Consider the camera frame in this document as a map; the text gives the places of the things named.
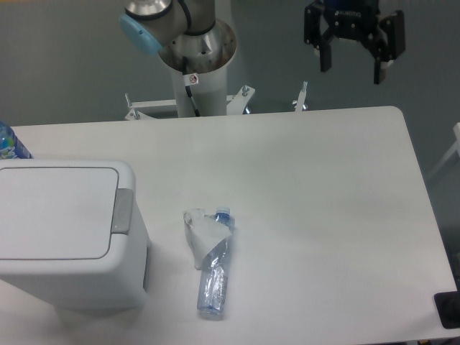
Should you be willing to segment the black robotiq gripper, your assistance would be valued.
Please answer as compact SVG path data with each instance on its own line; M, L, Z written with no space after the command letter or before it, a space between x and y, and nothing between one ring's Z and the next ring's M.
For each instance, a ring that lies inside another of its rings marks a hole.
M332 66L330 42L337 37L369 46L373 82L379 85L385 79L388 63L405 52L405 14L402 10L386 17L379 14L378 1L323 1L305 7L304 43L319 52L322 73ZM328 25L323 34L322 15Z

